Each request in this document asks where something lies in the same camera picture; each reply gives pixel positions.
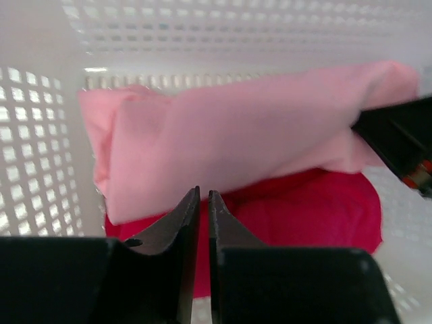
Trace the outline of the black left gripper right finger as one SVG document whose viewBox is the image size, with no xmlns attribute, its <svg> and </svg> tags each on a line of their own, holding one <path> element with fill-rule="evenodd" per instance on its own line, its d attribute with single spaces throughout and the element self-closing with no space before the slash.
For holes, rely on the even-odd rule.
<svg viewBox="0 0 432 324">
<path fill-rule="evenodd" d="M 357 248 L 292 248 L 259 240 L 209 193 L 214 323 L 399 323 L 375 259 Z"/>
</svg>

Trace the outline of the light pink t-shirt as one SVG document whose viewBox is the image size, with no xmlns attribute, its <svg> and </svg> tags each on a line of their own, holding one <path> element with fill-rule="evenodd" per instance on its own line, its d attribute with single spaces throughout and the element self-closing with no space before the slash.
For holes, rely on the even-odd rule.
<svg viewBox="0 0 432 324">
<path fill-rule="evenodd" d="M 113 224 L 174 208 L 192 187 L 231 192 L 312 168 L 356 173 L 380 158 L 352 130 L 360 113 L 416 98 L 395 62 L 263 76 L 165 95 L 83 90 L 94 182 Z"/>
</svg>

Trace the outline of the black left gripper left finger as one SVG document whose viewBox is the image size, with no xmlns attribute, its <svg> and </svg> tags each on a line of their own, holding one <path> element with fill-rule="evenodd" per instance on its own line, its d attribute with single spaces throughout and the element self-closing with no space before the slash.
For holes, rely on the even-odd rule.
<svg viewBox="0 0 432 324">
<path fill-rule="evenodd" d="M 134 237 L 1 239 L 2 323 L 189 323 L 200 190 Z"/>
</svg>

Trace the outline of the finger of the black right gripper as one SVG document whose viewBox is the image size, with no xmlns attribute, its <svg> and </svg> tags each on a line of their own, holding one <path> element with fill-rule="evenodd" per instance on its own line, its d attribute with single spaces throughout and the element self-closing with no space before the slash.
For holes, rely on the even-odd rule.
<svg viewBox="0 0 432 324">
<path fill-rule="evenodd" d="M 352 126 L 388 169 L 431 198 L 431 97 L 363 111 Z"/>
</svg>

